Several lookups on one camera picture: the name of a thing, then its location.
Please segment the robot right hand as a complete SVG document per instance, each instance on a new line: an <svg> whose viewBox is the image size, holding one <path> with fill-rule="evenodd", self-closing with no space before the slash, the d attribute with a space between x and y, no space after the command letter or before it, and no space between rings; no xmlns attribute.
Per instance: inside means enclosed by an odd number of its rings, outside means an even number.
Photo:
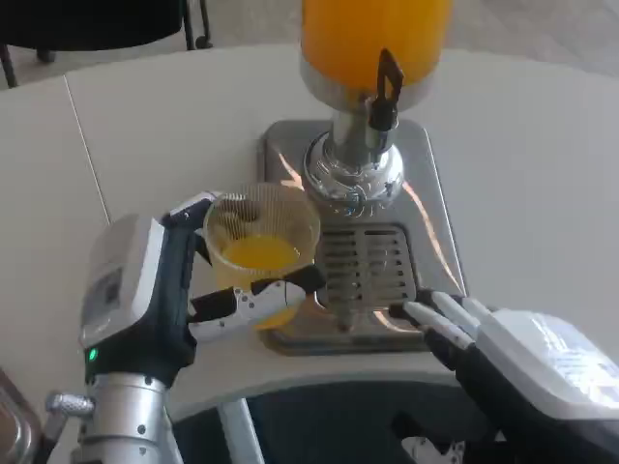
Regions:
<svg viewBox="0 0 619 464"><path fill-rule="evenodd" d="M425 289L392 304L503 436L516 463L615 463L618 365L573 324Z"/></svg>

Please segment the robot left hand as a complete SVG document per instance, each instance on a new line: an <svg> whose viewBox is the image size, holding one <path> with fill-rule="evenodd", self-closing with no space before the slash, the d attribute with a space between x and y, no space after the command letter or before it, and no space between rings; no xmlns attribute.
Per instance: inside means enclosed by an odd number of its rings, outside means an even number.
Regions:
<svg viewBox="0 0 619 464"><path fill-rule="evenodd" d="M215 258L197 231L221 197L203 191L161 218L126 215L94 242L80 320L87 383L129 373L171 387L197 343L263 323L325 286L308 264L247 290L228 286L191 299L195 255Z"/></svg>

